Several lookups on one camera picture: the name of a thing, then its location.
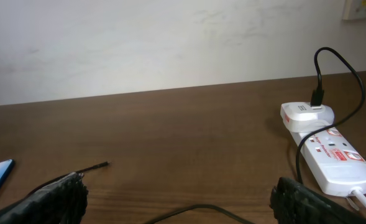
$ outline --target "wood grain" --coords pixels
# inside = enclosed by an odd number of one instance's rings
[[[323,83],[337,119],[357,105],[351,75]],[[195,203],[276,223],[270,192],[279,177],[294,178],[296,150],[280,105],[308,101],[315,86],[316,77],[304,77],[0,106],[0,161],[16,160],[0,208],[56,176],[110,161],[84,178],[83,224],[144,223]],[[339,130],[366,159],[366,102]],[[305,184],[320,192],[302,165]],[[236,222],[201,209],[163,223]]]

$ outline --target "wall switch plate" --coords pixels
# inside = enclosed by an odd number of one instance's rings
[[[343,20],[365,19],[366,0],[346,0]]]

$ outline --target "white plug adapter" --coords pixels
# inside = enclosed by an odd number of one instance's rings
[[[328,106],[314,109],[309,103],[298,102],[282,104],[281,117],[297,145],[334,119]],[[325,194],[347,197],[354,190],[366,194],[366,162],[336,128],[308,138],[301,153]]]

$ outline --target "cable connector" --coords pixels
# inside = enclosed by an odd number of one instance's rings
[[[324,98],[323,89],[317,88],[316,90],[313,90],[313,95],[311,96],[311,102],[310,102],[311,107],[321,106],[323,98]]]

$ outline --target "wooden table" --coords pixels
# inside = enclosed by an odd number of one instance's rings
[[[337,119],[359,102],[352,75],[323,83]],[[270,192],[279,177],[294,178],[296,151],[280,105],[309,101],[315,87],[312,76],[0,106],[0,161],[16,160],[0,208],[56,176],[110,161],[85,175],[83,224],[143,223],[196,203],[276,223]],[[366,159],[366,102],[339,130]],[[320,192],[302,165],[305,184]],[[199,209],[163,223],[236,222]]]

